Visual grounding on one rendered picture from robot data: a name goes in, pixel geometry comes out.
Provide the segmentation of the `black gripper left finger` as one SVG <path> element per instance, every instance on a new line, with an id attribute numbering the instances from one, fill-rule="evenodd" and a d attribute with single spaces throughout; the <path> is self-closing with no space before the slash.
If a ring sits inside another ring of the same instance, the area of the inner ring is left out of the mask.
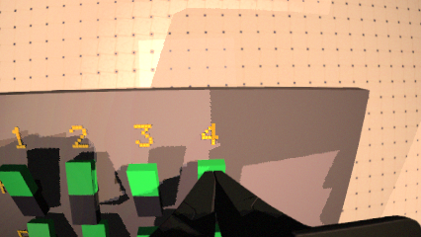
<path id="1" fill-rule="evenodd" d="M 148 237 L 215 237 L 215 177 L 205 171 L 183 202 Z"/>

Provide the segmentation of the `pinkish-brown switch panel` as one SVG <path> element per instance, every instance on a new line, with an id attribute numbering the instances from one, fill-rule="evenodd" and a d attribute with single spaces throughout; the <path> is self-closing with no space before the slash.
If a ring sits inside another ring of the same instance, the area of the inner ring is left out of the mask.
<path id="1" fill-rule="evenodd" d="M 339 223 L 370 90 L 144 87 L 0 93 L 0 237 L 148 237 L 205 171 Z"/>

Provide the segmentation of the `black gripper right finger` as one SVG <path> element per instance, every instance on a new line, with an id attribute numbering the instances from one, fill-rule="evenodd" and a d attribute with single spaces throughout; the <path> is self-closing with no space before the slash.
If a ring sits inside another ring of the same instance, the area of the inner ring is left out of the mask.
<path id="1" fill-rule="evenodd" d="M 275 209 L 222 171 L 215 177 L 215 212 L 221 237 L 421 237 L 404 215 L 311 227 Z"/>

